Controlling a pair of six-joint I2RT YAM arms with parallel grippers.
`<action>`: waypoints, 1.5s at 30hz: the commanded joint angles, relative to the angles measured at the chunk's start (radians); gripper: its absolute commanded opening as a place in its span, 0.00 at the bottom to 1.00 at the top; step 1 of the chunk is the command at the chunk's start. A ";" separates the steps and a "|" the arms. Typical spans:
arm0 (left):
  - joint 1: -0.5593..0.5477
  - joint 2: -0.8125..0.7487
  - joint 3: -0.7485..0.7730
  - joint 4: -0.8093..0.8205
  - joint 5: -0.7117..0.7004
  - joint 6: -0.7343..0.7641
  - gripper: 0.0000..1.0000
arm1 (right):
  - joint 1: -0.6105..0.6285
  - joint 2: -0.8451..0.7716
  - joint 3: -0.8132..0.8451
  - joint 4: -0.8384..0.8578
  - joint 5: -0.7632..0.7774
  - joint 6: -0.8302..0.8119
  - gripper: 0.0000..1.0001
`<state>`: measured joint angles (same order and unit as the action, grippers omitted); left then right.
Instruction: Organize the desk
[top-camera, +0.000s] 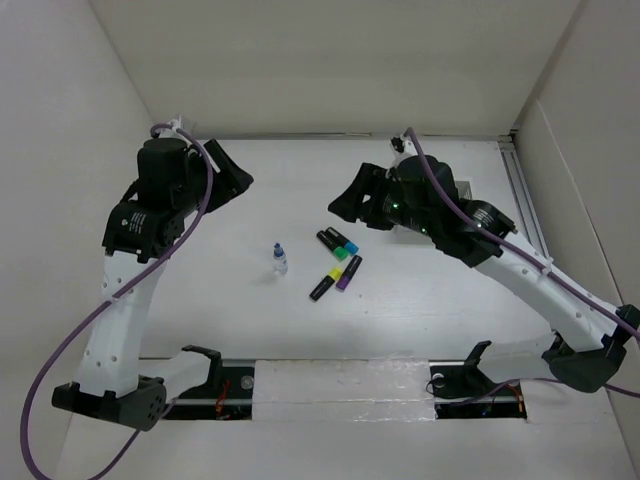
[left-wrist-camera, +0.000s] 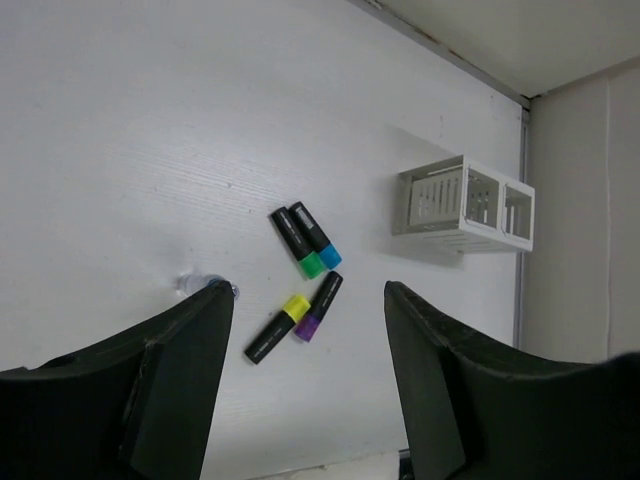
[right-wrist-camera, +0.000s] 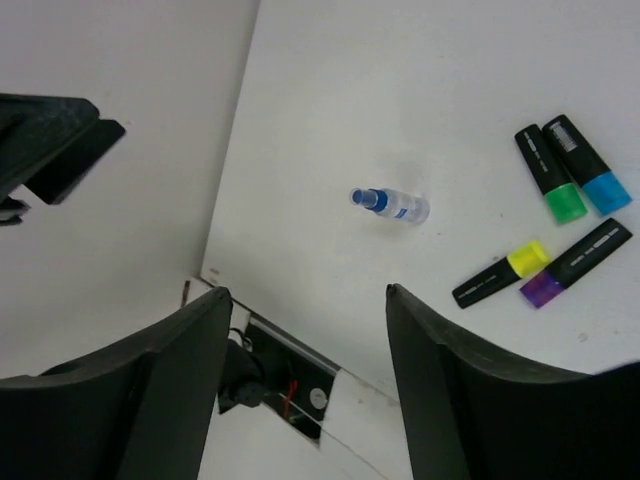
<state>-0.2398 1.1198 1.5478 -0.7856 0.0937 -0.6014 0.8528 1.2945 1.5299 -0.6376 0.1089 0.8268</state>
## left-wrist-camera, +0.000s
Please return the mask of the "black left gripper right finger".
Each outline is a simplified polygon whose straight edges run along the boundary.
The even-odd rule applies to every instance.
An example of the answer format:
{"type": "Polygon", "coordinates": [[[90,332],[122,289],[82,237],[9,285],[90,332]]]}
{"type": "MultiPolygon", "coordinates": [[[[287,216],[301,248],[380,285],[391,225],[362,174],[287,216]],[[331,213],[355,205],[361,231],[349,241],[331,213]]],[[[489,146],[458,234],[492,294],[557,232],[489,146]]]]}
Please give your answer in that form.
{"type": "Polygon", "coordinates": [[[450,317],[398,281],[387,335],[418,479],[635,479],[639,356],[544,359],[450,317]]]}

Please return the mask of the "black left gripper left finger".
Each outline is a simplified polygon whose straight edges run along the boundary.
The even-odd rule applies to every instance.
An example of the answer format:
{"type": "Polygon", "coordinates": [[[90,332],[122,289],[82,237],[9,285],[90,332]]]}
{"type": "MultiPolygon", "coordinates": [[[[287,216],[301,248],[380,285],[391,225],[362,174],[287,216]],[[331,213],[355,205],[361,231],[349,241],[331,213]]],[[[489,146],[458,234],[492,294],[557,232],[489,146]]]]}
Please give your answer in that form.
{"type": "Polygon", "coordinates": [[[89,347],[1,375],[5,479],[196,479],[234,294],[207,285],[89,347]]]}

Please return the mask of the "yellow cap highlighter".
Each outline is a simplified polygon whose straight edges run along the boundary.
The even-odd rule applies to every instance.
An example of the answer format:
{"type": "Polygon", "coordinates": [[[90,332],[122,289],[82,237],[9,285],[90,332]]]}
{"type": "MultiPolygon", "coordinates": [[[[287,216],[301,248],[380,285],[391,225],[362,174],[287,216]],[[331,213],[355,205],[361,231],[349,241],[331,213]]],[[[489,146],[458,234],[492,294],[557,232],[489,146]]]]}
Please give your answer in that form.
{"type": "Polygon", "coordinates": [[[300,322],[310,307],[311,304],[306,297],[293,295],[244,350],[247,359],[258,365],[300,322]]]}

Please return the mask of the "purple cap highlighter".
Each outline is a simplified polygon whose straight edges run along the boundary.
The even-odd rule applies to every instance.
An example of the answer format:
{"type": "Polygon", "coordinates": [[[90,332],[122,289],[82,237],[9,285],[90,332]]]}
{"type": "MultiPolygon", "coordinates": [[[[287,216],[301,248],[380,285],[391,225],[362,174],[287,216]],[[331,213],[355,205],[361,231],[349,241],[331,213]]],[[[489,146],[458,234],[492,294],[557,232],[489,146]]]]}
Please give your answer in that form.
{"type": "Polygon", "coordinates": [[[311,307],[298,323],[294,334],[304,342],[309,342],[324,320],[341,285],[343,277],[336,271],[330,271],[318,287],[311,301],[311,307]]]}

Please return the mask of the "blue cap highlighter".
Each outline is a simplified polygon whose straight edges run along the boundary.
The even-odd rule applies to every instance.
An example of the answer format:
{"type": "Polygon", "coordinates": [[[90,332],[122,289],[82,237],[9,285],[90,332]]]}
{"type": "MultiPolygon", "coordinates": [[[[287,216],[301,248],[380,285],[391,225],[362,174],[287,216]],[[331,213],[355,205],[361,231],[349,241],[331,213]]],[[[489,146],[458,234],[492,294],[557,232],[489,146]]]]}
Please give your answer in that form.
{"type": "Polygon", "coordinates": [[[324,266],[334,270],[342,262],[342,257],[304,203],[294,203],[289,207],[289,213],[324,266]]]}

